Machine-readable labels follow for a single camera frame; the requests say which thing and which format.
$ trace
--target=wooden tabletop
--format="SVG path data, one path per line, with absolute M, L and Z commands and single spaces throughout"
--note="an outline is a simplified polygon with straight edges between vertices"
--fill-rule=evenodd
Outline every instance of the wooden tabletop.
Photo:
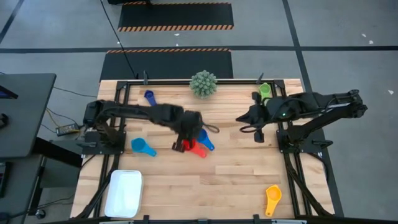
M 284 81 L 288 95 L 303 92 L 299 79 Z M 102 81 L 98 99 L 114 100 L 116 83 L 117 80 Z M 257 85 L 218 85 L 213 96 L 201 100 L 193 96 L 187 85 L 131 87 L 129 104 L 149 105 L 144 92 L 152 90 L 158 103 L 200 111 L 204 122 L 220 128 L 218 134 L 209 133 L 215 150 L 207 151 L 207 157 L 202 159 L 190 152 L 182 154 L 171 150 L 177 135 L 169 128 L 149 121 L 126 120 L 126 150 L 120 158 L 119 169 L 139 170 L 144 176 L 141 209 L 134 219 L 141 220 L 144 215 L 156 220 L 250 219 L 254 214 L 268 218 L 264 215 L 265 189 L 274 184 L 281 189 L 282 199 L 273 218 L 294 217 L 284 159 L 275 135 L 277 125 L 268 124 L 263 128 L 265 143 L 260 144 L 254 142 L 252 134 L 239 132 L 245 124 L 235 121 L 253 105 L 251 92 L 257 89 Z M 132 153 L 130 142 L 135 138 L 144 138 L 157 151 L 157 156 Z M 333 213 L 322 163 L 306 154 L 300 156 L 308 189 Z M 102 161 L 103 156 L 96 156 L 80 172 L 71 217 L 78 215 L 96 192 Z M 298 187 L 297 192 L 303 214 Z

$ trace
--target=spiky green ball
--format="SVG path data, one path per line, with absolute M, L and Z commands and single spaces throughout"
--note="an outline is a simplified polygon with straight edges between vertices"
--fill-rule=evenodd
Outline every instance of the spiky green ball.
M 189 86 L 195 96 L 204 99 L 216 92 L 216 83 L 217 79 L 215 75 L 204 70 L 192 76 Z

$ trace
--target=black metal frame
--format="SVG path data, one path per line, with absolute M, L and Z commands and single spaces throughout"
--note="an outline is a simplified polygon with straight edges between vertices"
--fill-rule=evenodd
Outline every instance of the black metal frame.
M 132 80 L 132 81 L 118 81 L 116 85 L 116 92 L 115 92 L 115 101 L 120 101 L 120 96 L 121 96 L 121 90 L 125 89 L 124 91 L 124 98 L 123 98 L 123 104 L 126 105 L 129 100 L 129 94 L 130 94 L 130 89 L 134 85 L 189 85 L 190 80 Z M 259 80 L 218 80 L 218 85 L 258 85 L 262 83 L 268 83 L 271 86 L 271 92 L 273 96 L 277 96 L 277 88 L 280 89 L 280 93 L 282 96 L 287 96 L 286 90 L 285 90 L 285 83 L 283 80 L 261 80 L 259 83 Z M 124 131 L 124 126 L 126 123 L 125 118 L 120 119 L 120 124 L 119 124 L 119 131 Z M 114 118 L 111 120 L 111 125 L 114 126 Z M 278 131 L 283 129 L 283 124 L 279 123 L 278 124 Z M 288 152 L 282 152 L 283 157 L 285 160 L 285 167 L 288 169 L 288 166 L 291 165 L 290 161 L 290 156 Z M 300 160 L 300 155 L 298 153 L 294 154 L 295 158 L 295 164 L 296 164 L 296 170 L 298 173 L 298 176 L 301 180 L 301 182 L 305 186 L 305 179 L 304 179 L 304 173 L 303 173 L 303 168 Z M 108 163 L 109 163 L 109 155 L 104 155 L 103 159 L 103 165 L 101 168 L 101 176 L 99 180 L 99 186 L 104 182 L 104 179 L 107 174 L 108 170 Z M 300 215 L 300 209 L 299 209 L 299 203 L 297 200 L 297 193 L 295 189 L 295 182 L 294 179 L 289 175 L 287 172 L 287 177 L 289 181 L 289 189 L 290 189 L 290 196 L 292 198 L 292 206 L 293 206 L 293 211 L 294 211 L 294 216 L 297 217 Z M 306 215 L 312 215 L 311 211 L 311 206 L 307 198 L 303 194 L 303 201 L 304 201 L 304 206 L 305 206 L 305 214 Z M 101 210 L 101 200 L 98 202 L 98 204 L 95 207 L 95 212 L 94 212 L 94 217 L 99 217 L 100 216 L 100 210 Z M 179 222 L 183 220 L 170 220 L 170 222 Z M 238 223 L 257 223 L 256 221 L 259 221 L 258 223 L 261 222 L 269 222 L 270 220 L 260 220 L 259 218 L 255 218 L 254 220 L 248 219 L 248 220 L 225 220 L 228 222 L 238 222 Z

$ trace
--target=white plastic container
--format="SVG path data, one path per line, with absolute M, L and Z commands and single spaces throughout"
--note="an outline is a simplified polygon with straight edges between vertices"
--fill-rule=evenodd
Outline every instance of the white plastic container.
M 138 170 L 115 170 L 109 183 L 105 215 L 113 218 L 132 218 L 137 215 L 143 188 Z

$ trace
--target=yellow measuring cup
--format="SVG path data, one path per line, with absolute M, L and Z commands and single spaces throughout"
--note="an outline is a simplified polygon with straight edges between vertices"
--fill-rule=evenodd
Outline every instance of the yellow measuring cup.
M 271 217 L 274 214 L 275 207 L 278 204 L 280 198 L 282 198 L 282 192 L 280 191 L 278 185 L 272 185 L 266 190 L 266 194 L 267 194 L 266 216 Z

